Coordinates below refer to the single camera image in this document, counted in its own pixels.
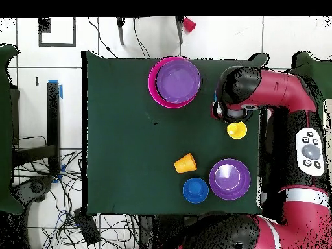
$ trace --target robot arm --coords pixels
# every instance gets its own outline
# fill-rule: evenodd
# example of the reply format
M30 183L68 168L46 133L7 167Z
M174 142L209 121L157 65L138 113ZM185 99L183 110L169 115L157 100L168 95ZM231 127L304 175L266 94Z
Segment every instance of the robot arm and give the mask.
M274 172L263 210L280 208L280 215L278 223L260 215L216 220L188 235L184 249L332 248L331 186L314 88L295 75L266 69L231 67L222 74L213 103L216 118L232 123L246 121L256 109L276 111Z

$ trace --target purple bowl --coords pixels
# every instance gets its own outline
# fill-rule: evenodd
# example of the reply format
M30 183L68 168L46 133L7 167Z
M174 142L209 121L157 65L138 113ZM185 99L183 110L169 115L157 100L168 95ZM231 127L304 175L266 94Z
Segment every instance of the purple bowl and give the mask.
M198 93L200 73L190 61L173 60L158 71L156 87L166 101L183 103Z
M223 200L236 200L250 187L250 172L240 161L232 158L218 161L211 169L209 183L212 191Z

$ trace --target black frame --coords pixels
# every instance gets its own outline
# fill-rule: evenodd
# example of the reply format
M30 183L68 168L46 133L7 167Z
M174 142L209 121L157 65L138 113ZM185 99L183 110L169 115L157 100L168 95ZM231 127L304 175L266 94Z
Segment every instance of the black frame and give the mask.
M14 138L13 144L18 144L18 99L19 90L11 90L12 119ZM49 159L49 173L56 176L60 173L60 112L59 112L59 84L47 83L47 144L46 146L14 149L12 153L12 167L44 158Z
M72 44L68 43L43 43L42 34L44 33L50 33L51 28L45 30L43 27L39 26L38 31L38 45L39 47L76 47L76 17L73 17L73 42Z

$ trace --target bowl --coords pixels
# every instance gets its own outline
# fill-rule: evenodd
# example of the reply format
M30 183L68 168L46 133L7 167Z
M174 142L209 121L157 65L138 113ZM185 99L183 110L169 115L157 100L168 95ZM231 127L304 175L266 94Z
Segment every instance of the bowl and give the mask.
M184 107L185 105L189 104L194 99L195 96L192 97L191 99L189 99L188 101L177 104L177 103L167 102L158 93L157 87L156 87L156 76L158 74L158 71L164 64L166 64L167 62L170 62L172 60L185 60L185 58L183 58L181 56L166 57L166 58L161 59L156 65L154 65L153 68L151 69L150 73L148 74L148 90L151 94L151 97L158 104L160 104L166 108L176 109L176 108Z
M157 92L167 102L183 103L193 98L200 87L200 73L188 60L171 60L156 77Z
M209 184L212 191L223 200L236 200L250 187L250 172L239 160L226 158L211 169Z

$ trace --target cup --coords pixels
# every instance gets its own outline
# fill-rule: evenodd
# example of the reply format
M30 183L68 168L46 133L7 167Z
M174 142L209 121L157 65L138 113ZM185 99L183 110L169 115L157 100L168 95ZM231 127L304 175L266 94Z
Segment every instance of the cup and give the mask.
M201 178L191 178L184 183L183 194L192 204L203 202L209 194L209 187Z
M186 154L174 163L176 172L179 174L197 170L194 157L191 153Z
M193 29L196 27L196 23L192 22L190 19L184 19L184 27L187 32L192 32Z
M231 138L234 139L241 139L246 135L247 127L242 122L239 121L238 123L231 123L227 126L227 133Z

